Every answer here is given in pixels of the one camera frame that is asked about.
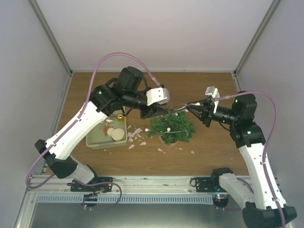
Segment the small green christmas tree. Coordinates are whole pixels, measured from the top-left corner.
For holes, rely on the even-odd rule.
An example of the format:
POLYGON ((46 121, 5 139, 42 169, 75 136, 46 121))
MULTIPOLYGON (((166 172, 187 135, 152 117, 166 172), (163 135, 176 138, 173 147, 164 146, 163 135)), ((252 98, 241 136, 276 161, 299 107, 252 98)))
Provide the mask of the small green christmas tree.
POLYGON ((158 116, 150 121, 149 129, 164 132, 168 127, 172 131, 192 129, 195 134, 194 122, 187 118, 185 111, 170 112, 166 115, 158 116))

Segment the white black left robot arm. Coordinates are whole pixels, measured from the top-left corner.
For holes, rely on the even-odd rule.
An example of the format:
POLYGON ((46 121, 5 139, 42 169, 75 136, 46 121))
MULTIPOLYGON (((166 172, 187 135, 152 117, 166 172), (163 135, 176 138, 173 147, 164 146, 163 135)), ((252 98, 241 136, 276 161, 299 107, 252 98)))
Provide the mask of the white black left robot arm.
POLYGON ((88 102, 57 134, 35 143, 36 149, 58 178, 69 177, 79 181, 88 192, 96 190, 97 174, 71 156, 77 144, 95 126, 123 107, 140 110, 142 119, 167 114, 161 106, 169 102, 169 90, 160 85, 157 88, 147 86, 139 91, 141 82, 146 82, 142 71, 125 67, 117 78, 96 87, 90 93, 88 102))

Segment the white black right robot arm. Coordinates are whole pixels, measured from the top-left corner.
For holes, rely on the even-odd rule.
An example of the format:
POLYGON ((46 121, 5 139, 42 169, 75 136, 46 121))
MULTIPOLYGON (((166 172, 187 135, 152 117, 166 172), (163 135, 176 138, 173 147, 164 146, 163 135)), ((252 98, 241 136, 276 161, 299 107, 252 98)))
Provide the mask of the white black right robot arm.
POLYGON ((225 190, 242 210, 248 228, 284 228, 297 217, 288 206, 271 170, 267 150, 270 135, 264 137, 254 122, 257 108, 256 92, 239 92, 220 97, 214 87, 206 90, 206 99, 189 102, 186 109, 206 127, 211 122, 229 125, 229 133, 242 155, 252 186, 240 181, 229 168, 215 169, 210 186, 215 192, 225 190))

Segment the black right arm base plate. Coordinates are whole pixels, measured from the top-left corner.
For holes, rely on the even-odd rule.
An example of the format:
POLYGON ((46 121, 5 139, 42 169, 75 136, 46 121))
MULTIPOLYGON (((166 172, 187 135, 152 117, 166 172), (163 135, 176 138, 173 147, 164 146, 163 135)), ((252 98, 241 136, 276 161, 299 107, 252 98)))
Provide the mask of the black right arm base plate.
POLYGON ((206 193, 206 192, 214 192, 214 193, 226 193, 226 191, 221 187, 216 187, 211 181, 210 177, 195 177, 190 178, 189 184, 191 187, 196 189, 196 192, 206 193))

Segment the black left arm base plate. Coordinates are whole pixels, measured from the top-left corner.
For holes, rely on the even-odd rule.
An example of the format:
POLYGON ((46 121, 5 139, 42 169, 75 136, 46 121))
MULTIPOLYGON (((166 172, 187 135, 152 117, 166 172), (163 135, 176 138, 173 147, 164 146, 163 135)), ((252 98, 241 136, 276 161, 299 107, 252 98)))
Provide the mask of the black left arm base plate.
POLYGON ((67 186, 70 187, 71 192, 111 192, 112 191, 112 177, 97 177, 88 184, 82 184, 76 180, 72 180, 67 186))

